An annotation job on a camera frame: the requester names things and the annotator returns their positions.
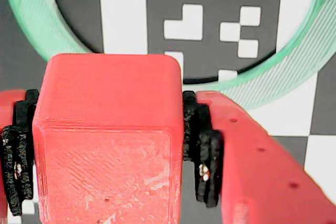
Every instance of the green plastic ring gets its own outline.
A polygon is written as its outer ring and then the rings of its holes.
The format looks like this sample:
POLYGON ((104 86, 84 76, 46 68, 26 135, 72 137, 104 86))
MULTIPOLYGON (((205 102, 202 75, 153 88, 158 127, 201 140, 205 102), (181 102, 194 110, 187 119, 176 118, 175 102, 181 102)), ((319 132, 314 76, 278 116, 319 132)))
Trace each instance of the green plastic ring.
MULTIPOLYGON (((89 52, 70 32, 55 0, 9 3, 23 32, 44 59, 64 52, 89 52)), ((313 0, 293 38, 267 61, 233 80, 183 85, 183 90, 217 90, 245 109, 283 96, 307 81, 336 52, 335 8, 336 0, 313 0)))

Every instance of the red plastic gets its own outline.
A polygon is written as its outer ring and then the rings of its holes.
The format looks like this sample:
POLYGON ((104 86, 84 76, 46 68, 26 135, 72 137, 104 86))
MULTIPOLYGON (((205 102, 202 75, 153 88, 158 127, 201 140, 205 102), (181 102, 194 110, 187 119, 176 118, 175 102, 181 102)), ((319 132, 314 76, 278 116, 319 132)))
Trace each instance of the red plastic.
POLYGON ((209 104, 213 128, 225 137, 223 223, 336 223, 336 207, 241 107, 218 92, 197 100, 209 104))
MULTIPOLYGON (((3 128, 13 123, 13 108, 17 101, 24 100, 26 91, 8 90, 0 92, 0 135, 3 128)), ((7 200, 0 166, 0 224, 7 224, 7 200)))
POLYGON ((53 57, 33 121, 43 224, 178 224, 181 88, 169 56, 53 57))

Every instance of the red cube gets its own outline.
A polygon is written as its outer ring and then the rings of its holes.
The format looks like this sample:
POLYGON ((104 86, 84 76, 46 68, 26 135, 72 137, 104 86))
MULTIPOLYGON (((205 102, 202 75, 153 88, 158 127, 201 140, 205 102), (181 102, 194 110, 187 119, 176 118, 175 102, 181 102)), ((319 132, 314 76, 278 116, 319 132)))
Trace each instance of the red cube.
POLYGON ((183 132, 175 59, 53 57, 33 121, 42 222, 178 224, 183 132))

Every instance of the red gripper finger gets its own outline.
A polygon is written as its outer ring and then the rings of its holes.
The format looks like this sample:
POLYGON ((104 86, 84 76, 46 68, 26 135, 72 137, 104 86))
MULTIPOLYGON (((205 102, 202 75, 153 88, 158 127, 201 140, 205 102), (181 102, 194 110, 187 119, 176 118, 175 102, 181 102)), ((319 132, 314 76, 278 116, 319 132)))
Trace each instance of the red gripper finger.
POLYGON ((197 100, 224 134, 223 223, 336 223, 336 207, 242 108, 218 92, 199 92, 197 100))
POLYGON ((178 224, 181 74, 163 55, 58 55, 33 121, 43 224, 178 224))
MULTIPOLYGON (((0 92, 0 135, 3 128, 13 123, 14 104, 25 99, 25 90, 8 90, 0 92)), ((0 223, 7 224, 7 200, 0 165, 0 223)))

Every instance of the screw hole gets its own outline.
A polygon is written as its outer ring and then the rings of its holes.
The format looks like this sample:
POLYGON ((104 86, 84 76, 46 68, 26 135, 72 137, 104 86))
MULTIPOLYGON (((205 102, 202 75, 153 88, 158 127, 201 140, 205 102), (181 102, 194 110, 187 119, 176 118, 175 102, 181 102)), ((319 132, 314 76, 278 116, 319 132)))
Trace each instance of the screw hole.
POLYGON ((289 187, 292 189, 298 189, 299 188, 299 184, 295 183, 295 182, 291 182, 289 183, 289 187))
POLYGON ((265 152, 265 151, 266 151, 266 149, 263 148, 263 147, 258 147, 257 150, 258 150, 259 152, 265 152))

